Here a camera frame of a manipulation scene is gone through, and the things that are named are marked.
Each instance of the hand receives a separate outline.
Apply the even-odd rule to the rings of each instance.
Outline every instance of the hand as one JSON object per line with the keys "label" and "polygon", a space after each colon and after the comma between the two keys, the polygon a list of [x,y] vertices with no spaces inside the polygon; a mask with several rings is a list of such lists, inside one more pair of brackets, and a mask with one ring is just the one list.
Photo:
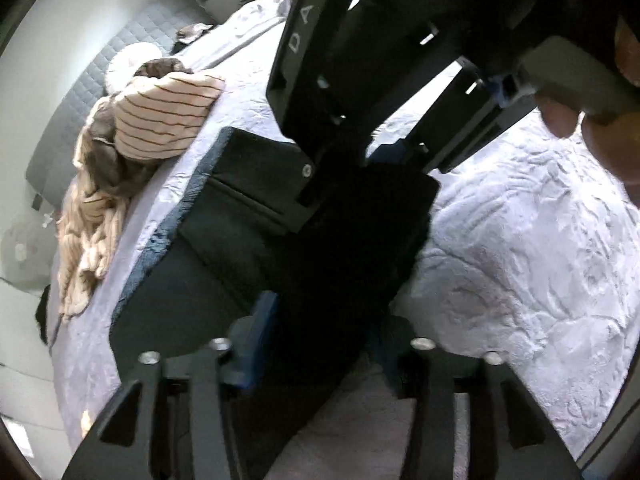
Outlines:
{"label": "hand", "polygon": [[[615,42],[616,65],[631,84],[640,87],[640,42],[622,19]],[[542,95],[536,97],[536,103],[551,133],[560,138],[571,136],[578,111]],[[607,126],[585,117],[582,136],[593,156],[622,181],[631,202],[640,207],[640,113],[625,114]]]}

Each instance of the gray quilted headboard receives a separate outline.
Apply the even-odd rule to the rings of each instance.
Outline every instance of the gray quilted headboard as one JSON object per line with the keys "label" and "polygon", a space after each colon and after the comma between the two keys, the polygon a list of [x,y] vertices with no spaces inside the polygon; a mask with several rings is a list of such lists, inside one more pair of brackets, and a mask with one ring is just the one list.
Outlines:
{"label": "gray quilted headboard", "polygon": [[139,41],[156,44],[166,55],[174,46],[175,33],[197,22],[216,24],[196,0],[158,0],[127,23],[89,64],[53,113],[27,167],[27,180],[47,202],[60,207],[76,174],[71,162],[76,138],[89,111],[104,95],[104,75],[111,59]]}

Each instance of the blue trim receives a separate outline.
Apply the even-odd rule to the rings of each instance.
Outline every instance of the blue trim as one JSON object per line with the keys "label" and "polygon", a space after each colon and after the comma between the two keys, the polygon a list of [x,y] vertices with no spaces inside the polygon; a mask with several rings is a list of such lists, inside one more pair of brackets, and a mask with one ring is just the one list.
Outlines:
{"label": "blue trim", "polygon": [[145,248],[142,249],[120,293],[118,304],[111,315],[110,335],[125,304],[130,300],[135,290],[140,283],[142,283],[142,280],[146,278],[169,250],[171,243],[174,241],[175,234],[178,231],[178,227],[191,210],[191,207],[193,207],[194,202],[204,188],[207,179],[210,177],[213,168],[215,168],[216,163],[220,159],[220,155],[222,155],[235,130],[235,128],[229,126],[220,130],[216,142],[213,143],[213,146],[202,157],[202,160],[191,175],[180,202],[178,202],[164,220],[162,220],[155,232],[150,236]]}

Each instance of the screw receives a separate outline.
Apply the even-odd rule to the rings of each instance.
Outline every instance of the screw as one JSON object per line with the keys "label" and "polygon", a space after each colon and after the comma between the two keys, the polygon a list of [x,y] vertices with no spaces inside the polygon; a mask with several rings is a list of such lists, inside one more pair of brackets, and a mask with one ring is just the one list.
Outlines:
{"label": "screw", "polygon": [[231,350],[231,339],[226,337],[219,337],[214,339],[210,345],[214,350],[218,352],[228,352]]}
{"label": "screw", "polygon": [[501,365],[504,360],[498,355],[498,352],[487,352],[484,356],[484,360],[487,364],[497,366]]}
{"label": "screw", "polygon": [[436,343],[432,339],[417,337],[415,339],[411,339],[411,346],[414,350],[427,351],[436,348]]}
{"label": "screw", "polygon": [[160,362],[160,354],[158,352],[142,352],[138,356],[138,361],[143,365],[157,365]]}

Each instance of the white pillow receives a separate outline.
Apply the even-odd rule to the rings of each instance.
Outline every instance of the white pillow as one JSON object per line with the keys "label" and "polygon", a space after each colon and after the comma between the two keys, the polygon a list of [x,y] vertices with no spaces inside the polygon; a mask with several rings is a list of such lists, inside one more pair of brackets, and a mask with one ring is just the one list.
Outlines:
{"label": "white pillow", "polygon": [[153,43],[134,43],[117,53],[107,68],[104,85],[109,95],[122,92],[140,65],[164,57]]}

